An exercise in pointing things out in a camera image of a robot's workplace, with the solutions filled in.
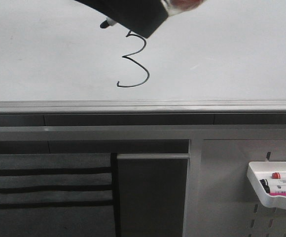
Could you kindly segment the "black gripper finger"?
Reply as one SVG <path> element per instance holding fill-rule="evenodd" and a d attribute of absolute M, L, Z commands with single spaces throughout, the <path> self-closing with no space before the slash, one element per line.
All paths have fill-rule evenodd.
<path fill-rule="evenodd" d="M 79 2 L 146 39 L 169 17 L 159 0 L 80 0 Z"/>

